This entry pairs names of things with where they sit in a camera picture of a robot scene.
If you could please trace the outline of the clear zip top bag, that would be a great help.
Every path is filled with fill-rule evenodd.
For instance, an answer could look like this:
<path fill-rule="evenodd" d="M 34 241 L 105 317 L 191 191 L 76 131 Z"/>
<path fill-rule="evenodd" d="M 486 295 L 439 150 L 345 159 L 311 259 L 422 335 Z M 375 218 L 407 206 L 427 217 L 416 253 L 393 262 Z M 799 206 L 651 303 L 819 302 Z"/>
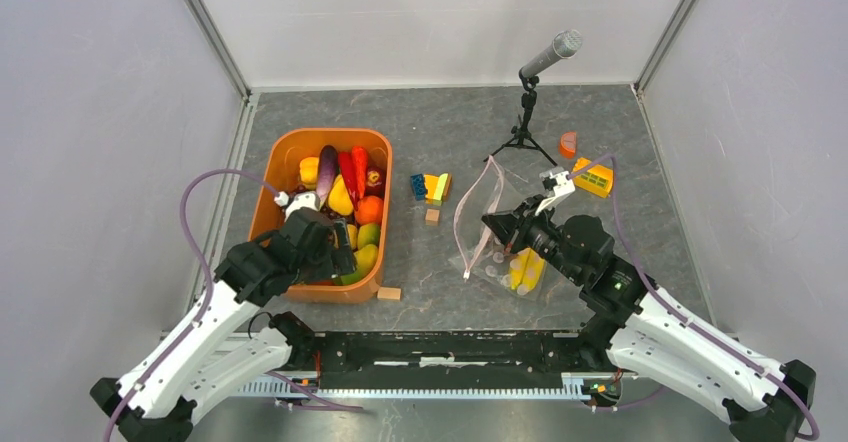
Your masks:
<path fill-rule="evenodd" d="M 453 216 L 453 237 L 458 254 L 450 263 L 460 272 L 463 281 L 485 282 L 516 298 L 534 300 L 538 297 L 548 264 L 537 288 L 527 295 L 517 295 L 506 282 L 510 261 L 520 252 L 508 253 L 505 244 L 500 244 L 481 221 L 484 214 L 516 209 L 525 199 L 514 188 L 505 169 L 490 156 L 482 173 L 459 200 Z"/>

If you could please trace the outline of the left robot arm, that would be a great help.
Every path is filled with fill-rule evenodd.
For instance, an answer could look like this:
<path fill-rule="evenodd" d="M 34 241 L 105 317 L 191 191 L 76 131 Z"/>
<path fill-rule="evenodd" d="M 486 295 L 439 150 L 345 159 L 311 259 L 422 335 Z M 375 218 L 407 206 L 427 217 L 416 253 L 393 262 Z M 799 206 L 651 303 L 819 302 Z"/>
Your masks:
<path fill-rule="evenodd" d="M 209 357 L 242 324 L 294 285 L 355 270 L 343 219 L 300 208 L 283 225 L 233 246 L 174 330 L 133 370 L 90 391 L 109 415 L 105 440 L 184 441 L 217 404 L 257 377 L 302 369 L 316 352 L 314 332 L 290 312 L 217 361 Z"/>

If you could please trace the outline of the yellow banana bunch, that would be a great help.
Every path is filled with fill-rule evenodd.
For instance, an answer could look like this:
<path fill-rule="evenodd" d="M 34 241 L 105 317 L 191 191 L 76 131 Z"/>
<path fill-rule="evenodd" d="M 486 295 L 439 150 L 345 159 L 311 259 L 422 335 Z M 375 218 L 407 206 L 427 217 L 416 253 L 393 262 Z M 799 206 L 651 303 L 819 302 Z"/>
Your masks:
<path fill-rule="evenodd" d="M 524 249 L 510 261 L 506 286 L 517 295 L 527 295 L 537 288 L 546 266 L 535 251 Z"/>

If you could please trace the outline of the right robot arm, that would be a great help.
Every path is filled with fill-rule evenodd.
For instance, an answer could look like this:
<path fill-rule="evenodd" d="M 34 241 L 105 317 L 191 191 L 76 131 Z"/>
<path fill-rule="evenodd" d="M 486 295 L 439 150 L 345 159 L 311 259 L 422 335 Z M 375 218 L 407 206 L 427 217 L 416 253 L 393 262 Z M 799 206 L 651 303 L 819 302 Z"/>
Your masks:
<path fill-rule="evenodd" d="M 580 362 L 647 376 L 726 423 L 738 441 L 814 441 L 816 372 L 800 360 L 757 353 L 686 309 L 614 253 L 599 218 L 555 225 L 533 196 L 482 223 L 510 253 L 530 249 L 576 286 L 593 315 L 581 329 Z"/>

